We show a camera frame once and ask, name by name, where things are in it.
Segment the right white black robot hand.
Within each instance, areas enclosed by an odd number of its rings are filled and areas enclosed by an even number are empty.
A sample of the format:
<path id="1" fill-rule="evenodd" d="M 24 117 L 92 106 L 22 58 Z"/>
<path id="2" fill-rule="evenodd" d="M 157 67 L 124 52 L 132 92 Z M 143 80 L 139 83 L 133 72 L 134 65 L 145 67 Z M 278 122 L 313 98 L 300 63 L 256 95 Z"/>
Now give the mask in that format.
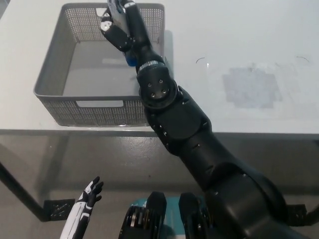
<path id="1" fill-rule="evenodd" d="M 155 62 L 164 63 L 152 47 L 149 34 L 133 0 L 109 0 L 101 17 L 100 31 L 116 49 L 123 52 L 131 67 Z"/>

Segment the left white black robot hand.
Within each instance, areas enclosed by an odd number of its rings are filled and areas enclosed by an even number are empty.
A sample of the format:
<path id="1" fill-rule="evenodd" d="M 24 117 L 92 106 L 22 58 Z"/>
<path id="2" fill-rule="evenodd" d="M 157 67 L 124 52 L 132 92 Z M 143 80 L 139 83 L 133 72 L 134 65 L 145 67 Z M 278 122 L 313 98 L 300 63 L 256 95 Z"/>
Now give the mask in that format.
<path id="1" fill-rule="evenodd" d="M 90 221 L 94 205 L 101 200 L 104 182 L 100 177 L 93 179 L 73 205 L 66 220 L 61 239 L 82 239 Z"/>

